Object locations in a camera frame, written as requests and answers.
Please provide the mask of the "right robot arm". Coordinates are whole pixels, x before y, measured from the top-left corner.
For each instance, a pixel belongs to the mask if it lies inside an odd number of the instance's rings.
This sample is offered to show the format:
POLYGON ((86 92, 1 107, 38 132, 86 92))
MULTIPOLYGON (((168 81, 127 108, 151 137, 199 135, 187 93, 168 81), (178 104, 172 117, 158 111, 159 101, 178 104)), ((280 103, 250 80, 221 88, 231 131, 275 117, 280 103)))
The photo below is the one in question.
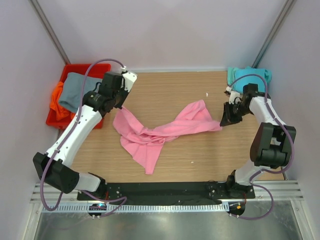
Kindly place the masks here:
POLYGON ((239 198, 252 190, 251 183, 264 172, 279 174, 278 168, 288 166, 297 132, 280 119, 269 94, 259 92, 257 84, 245 85, 242 93, 228 86, 225 94, 229 100, 223 104, 220 126, 238 124, 248 114, 255 116, 259 124, 250 147, 249 160, 226 180, 226 194, 239 198))

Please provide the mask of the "pink t shirt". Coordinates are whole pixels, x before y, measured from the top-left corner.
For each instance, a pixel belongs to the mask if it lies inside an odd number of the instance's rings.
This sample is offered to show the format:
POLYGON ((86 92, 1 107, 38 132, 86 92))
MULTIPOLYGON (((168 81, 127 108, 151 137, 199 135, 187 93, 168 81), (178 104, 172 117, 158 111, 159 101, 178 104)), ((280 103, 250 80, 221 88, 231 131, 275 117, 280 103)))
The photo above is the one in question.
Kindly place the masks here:
POLYGON ((143 126, 123 107, 116 113, 113 127, 120 134, 121 146, 144 168, 146 175, 154 173, 165 143, 180 136, 222 130, 220 122, 212 119, 203 100, 188 104, 172 122, 153 129, 143 126))

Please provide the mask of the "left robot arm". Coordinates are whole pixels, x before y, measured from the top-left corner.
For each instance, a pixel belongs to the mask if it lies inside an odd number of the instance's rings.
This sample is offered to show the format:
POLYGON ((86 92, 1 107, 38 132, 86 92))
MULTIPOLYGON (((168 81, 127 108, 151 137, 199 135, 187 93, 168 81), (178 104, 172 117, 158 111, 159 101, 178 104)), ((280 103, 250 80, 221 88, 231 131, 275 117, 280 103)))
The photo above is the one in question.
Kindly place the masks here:
POLYGON ((121 108, 137 75, 132 71, 106 72, 102 82, 88 91, 71 123, 45 153, 36 153, 33 163, 41 183, 68 194, 73 190, 88 191, 95 200, 106 194, 105 180, 92 173, 71 169, 74 158, 93 128, 114 108, 121 108))

